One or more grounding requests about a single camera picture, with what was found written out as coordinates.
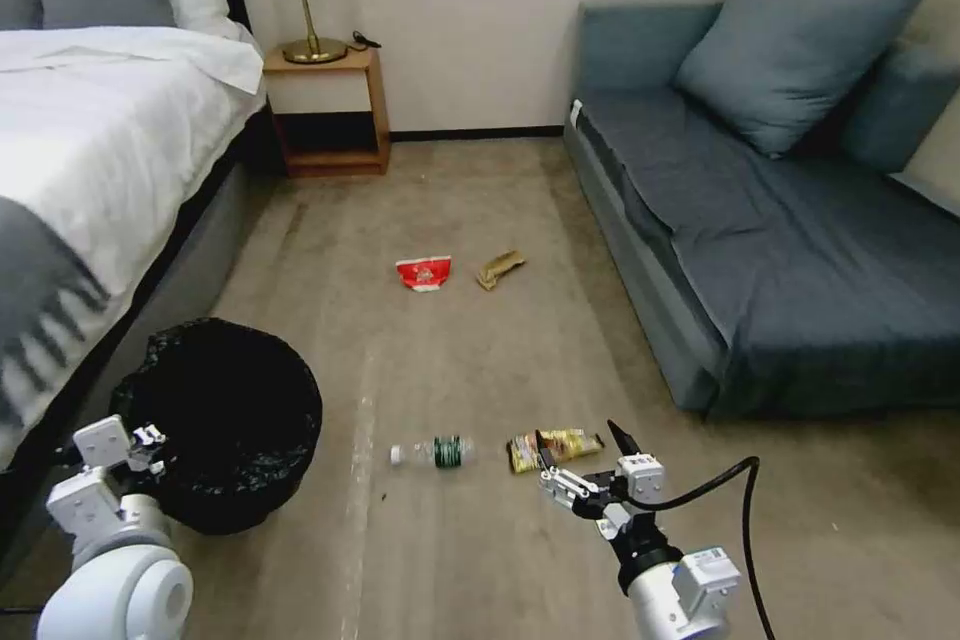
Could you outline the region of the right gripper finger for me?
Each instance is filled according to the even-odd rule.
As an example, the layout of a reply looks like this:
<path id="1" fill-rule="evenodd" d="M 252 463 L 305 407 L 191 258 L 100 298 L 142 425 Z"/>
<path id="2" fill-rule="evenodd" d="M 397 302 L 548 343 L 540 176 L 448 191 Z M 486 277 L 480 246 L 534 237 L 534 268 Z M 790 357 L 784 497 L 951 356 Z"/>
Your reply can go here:
<path id="1" fill-rule="evenodd" d="M 558 467 L 542 433 L 534 433 L 540 466 L 540 487 L 573 513 L 603 513 L 611 503 L 612 472 L 580 476 Z"/>
<path id="2" fill-rule="evenodd" d="M 612 419 L 607 420 L 607 426 L 620 453 L 614 473 L 617 476 L 632 479 L 637 470 L 638 444 L 632 435 Z"/>

